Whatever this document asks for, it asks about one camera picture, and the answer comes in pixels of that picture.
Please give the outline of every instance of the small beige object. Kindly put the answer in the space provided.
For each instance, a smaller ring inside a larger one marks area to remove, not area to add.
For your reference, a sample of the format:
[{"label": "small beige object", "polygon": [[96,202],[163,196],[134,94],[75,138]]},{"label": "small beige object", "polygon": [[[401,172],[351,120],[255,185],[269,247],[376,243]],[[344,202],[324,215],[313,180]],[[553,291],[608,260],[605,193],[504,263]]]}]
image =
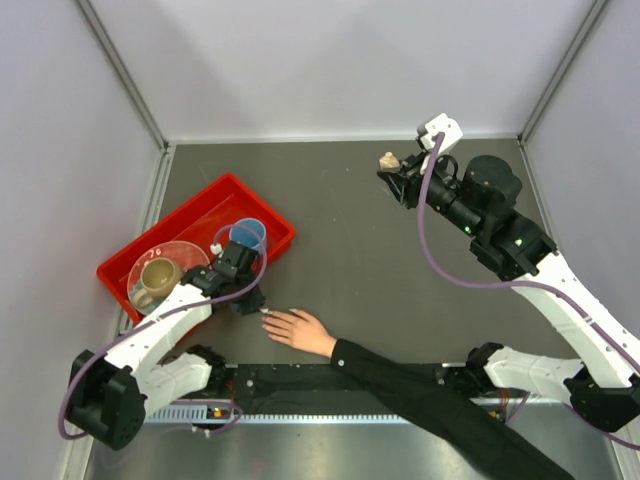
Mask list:
[{"label": "small beige object", "polygon": [[400,167],[400,162],[391,152],[387,152],[384,154],[384,157],[380,159],[380,169],[389,170],[391,168]]}]

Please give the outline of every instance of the fingers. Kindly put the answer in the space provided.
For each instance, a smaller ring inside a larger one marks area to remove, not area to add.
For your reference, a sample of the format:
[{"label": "fingers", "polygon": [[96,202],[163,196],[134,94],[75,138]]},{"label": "fingers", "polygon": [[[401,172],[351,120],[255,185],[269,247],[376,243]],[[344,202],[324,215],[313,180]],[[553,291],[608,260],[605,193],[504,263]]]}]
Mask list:
[{"label": "fingers", "polygon": [[274,327],[273,325],[270,325],[268,323],[263,323],[262,324],[262,328],[264,328],[270,334],[286,338],[287,340],[289,340],[291,338],[291,332],[288,329],[284,329],[284,328],[280,328],[280,327]]},{"label": "fingers", "polygon": [[292,325],[292,323],[286,320],[280,320],[279,318],[275,318],[275,317],[263,317],[263,320],[265,323],[269,325],[273,325],[274,327],[280,327],[285,330],[290,329]]},{"label": "fingers", "polygon": [[296,317],[295,315],[277,311],[269,311],[269,317],[275,317],[288,323],[296,323],[300,320],[300,317]]},{"label": "fingers", "polygon": [[298,310],[297,308],[292,308],[291,311],[298,315],[300,318],[306,320],[307,322],[317,322],[318,319],[311,315],[310,313],[305,312],[304,310]]},{"label": "fingers", "polygon": [[289,345],[291,343],[288,338],[281,337],[280,335],[274,335],[273,333],[269,334],[269,338],[271,340],[275,340],[276,342],[284,343],[285,345]]}]

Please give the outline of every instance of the hand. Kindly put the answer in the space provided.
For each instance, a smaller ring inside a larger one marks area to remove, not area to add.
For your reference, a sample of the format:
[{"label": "hand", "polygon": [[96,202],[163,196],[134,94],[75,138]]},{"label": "hand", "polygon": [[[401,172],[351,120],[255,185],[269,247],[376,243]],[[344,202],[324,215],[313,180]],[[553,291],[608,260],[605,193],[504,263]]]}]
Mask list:
[{"label": "hand", "polygon": [[320,321],[302,310],[291,309],[295,315],[269,311],[263,317],[262,328],[269,338],[303,352],[331,358],[336,339],[327,333]]}]

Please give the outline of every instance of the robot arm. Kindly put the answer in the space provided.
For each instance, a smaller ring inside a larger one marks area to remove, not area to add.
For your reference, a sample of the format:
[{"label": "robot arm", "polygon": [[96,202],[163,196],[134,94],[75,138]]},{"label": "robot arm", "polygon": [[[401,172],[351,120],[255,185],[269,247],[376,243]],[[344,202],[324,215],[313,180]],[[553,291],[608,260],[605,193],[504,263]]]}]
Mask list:
[{"label": "robot arm", "polygon": [[[174,400],[223,383],[225,359],[200,346],[167,365],[158,362],[192,328],[209,318],[218,298],[249,286],[258,252],[229,242],[213,266],[187,271],[169,297],[138,326],[140,332],[113,346],[74,389],[65,419],[114,450],[126,446],[144,419]],[[257,311],[265,297],[258,287],[233,301],[240,314]],[[183,305],[196,306],[171,315]],[[93,357],[85,351],[73,362],[71,379]]]},{"label": "robot arm", "polygon": [[[495,387],[535,392],[572,405],[592,425],[616,431],[640,413],[640,342],[625,330],[578,281],[553,240],[515,210],[521,181],[509,165],[490,155],[469,162],[462,179],[448,152],[462,137],[457,123],[441,114],[418,129],[417,155],[390,164],[381,159],[378,176],[406,208],[418,206],[429,152],[443,132],[429,180],[426,203],[471,240],[471,252],[503,282],[529,300],[573,347],[580,359],[559,360],[486,344],[472,352],[467,368]],[[535,282],[555,287],[584,311]]]}]

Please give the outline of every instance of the gray floor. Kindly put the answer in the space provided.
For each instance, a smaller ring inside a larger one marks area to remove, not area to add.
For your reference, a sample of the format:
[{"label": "gray floor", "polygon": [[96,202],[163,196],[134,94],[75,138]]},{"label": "gray floor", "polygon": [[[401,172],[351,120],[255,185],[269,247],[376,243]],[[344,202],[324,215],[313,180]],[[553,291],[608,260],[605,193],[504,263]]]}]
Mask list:
[{"label": "gray floor", "polygon": [[[563,406],[529,405],[514,428],[576,480],[622,479],[611,445]],[[146,426],[120,453],[94,448],[85,479],[485,478],[448,443],[412,425],[239,425],[209,440],[190,431],[158,435],[166,430]]]},{"label": "gray floor", "polygon": [[[232,172],[298,232],[262,281],[270,308],[306,309],[332,334],[400,362],[462,361],[486,341],[573,357],[515,293],[460,289],[431,270],[418,243],[416,211],[400,207],[375,175],[386,151],[401,157],[416,148],[413,141],[179,146],[162,214]],[[519,210],[541,222],[515,140],[465,140],[453,154],[461,171],[480,154],[507,160],[524,183]],[[465,235],[431,210],[426,225],[446,270],[495,280],[469,253]],[[270,341],[258,315],[214,316],[182,346],[193,343],[209,345],[234,363],[322,361]]]}]

